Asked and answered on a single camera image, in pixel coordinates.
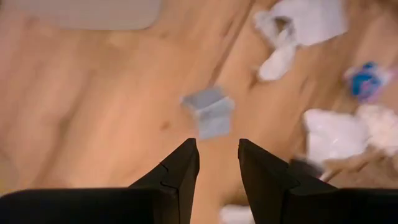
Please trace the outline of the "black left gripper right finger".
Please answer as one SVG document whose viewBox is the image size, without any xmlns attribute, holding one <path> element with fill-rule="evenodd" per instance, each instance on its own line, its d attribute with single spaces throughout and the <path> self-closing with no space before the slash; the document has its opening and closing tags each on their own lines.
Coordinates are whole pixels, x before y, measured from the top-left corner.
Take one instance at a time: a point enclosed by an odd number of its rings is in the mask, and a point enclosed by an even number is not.
<svg viewBox="0 0 398 224">
<path fill-rule="evenodd" d="M 398 224 L 398 190 L 336 188 L 248 139 L 238 159 L 256 224 Z"/>
</svg>

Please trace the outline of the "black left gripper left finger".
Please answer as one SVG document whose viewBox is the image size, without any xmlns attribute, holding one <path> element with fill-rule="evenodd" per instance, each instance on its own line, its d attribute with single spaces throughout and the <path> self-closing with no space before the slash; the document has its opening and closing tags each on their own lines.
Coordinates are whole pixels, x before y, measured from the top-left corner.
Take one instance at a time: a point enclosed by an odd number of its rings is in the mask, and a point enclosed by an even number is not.
<svg viewBox="0 0 398 224">
<path fill-rule="evenodd" d="M 200 169 L 189 138 L 128 187 L 20 190 L 0 197 L 0 224 L 189 224 Z"/>
</svg>

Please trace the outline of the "large brown paper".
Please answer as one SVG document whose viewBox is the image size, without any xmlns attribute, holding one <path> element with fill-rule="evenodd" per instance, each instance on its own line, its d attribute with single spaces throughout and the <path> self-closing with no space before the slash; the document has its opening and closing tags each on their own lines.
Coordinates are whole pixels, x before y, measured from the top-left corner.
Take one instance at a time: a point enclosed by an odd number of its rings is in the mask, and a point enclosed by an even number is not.
<svg viewBox="0 0 398 224">
<path fill-rule="evenodd" d="M 338 188 L 398 189 L 398 151 L 367 148 L 346 159 L 329 159 L 320 180 Z"/>
</svg>

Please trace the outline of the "white paper sheet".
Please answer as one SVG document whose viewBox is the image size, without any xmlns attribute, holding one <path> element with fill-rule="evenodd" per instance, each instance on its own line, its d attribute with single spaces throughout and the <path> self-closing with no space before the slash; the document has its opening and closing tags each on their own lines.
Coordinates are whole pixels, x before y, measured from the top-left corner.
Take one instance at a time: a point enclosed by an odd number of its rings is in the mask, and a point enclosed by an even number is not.
<svg viewBox="0 0 398 224">
<path fill-rule="evenodd" d="M 367 127 L 352 114 L 310 109 L 304 112 L 303 122 L 307 158 L 316 164 L 362 154 L 368 147 Z"/>
</svg>

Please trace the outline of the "small white paper piece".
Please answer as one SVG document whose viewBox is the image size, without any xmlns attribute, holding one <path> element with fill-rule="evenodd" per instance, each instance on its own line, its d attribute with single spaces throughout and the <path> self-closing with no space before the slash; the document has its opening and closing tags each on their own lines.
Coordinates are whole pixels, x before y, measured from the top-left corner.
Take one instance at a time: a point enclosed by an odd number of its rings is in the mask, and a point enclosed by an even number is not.
<svg viewBox="0 0 398 224">
<path fill-rule="evenodd" d="M 252 224 L 251 209 L 241 205 L 226 205 L 220 210 L 221 224 Z"/>
</svg>

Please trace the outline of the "small grey white receipt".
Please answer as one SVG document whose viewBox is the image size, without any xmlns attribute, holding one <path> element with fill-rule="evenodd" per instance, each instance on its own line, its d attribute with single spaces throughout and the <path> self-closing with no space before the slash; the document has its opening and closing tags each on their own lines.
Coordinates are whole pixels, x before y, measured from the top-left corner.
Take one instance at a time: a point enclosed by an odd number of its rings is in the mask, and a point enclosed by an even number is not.
<svg viewBox="0 0 398 224">
<path fill-rule="evenodd" d="M 180 102 L 192 112 L 199 139 L 229 134 L 235 104 L 220 87 L 213 86 L 183 96 Z"/>
</svg>

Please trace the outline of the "blue pink plastic wrapper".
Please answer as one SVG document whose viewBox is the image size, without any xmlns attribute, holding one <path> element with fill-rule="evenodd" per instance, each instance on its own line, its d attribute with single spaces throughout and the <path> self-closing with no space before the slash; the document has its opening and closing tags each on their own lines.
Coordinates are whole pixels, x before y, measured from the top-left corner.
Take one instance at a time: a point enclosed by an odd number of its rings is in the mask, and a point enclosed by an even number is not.
<svg viewBox="0 0 398 224">
<path fill-rule="evenodd" d="M 367 103 L 374 101 L 395 76 L 395 71 L 369 61 L 361 67 L 349 68 L 343 78 L 349 92 L 360 103 Z"/>
</svg>

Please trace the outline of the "white tissue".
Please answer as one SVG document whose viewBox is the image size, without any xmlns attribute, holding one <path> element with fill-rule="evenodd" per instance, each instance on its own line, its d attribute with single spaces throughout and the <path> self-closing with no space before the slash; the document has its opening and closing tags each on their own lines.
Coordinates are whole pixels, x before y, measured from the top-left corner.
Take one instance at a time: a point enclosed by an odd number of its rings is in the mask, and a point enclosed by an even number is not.
<svg viewBox="0 0 398 224">
<path fill-rule="evenodd" d="M 278 80 L 290 69 L 297 48 L 295 31 L 291 22 L 282 30 L 268 11 L 259 11 L 253 16 L 254 27 L 271 44 L 274 51 L 259 67 L 257 77 L 262 82 Z"/>
<path fill-rule="evenodd" d="M 341 0 L 281 0 L 271 14 L 292 22 L 300 45 L 317 44 L 348 30 Z"/>
</svg>

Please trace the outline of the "white plastic trash bin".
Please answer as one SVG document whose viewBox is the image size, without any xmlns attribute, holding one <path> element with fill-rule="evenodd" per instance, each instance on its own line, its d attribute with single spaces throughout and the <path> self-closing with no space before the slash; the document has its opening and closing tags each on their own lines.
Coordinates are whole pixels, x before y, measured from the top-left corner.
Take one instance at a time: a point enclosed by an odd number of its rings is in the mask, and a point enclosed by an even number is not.
<svg viewBox="0 0 398 224">
<path fill-rule="evenodd" d="M 162 0 L 0 0 L 8 9 L 60 27 L 85 30 L 139 30 L 159 17 Z"/>
</svg>

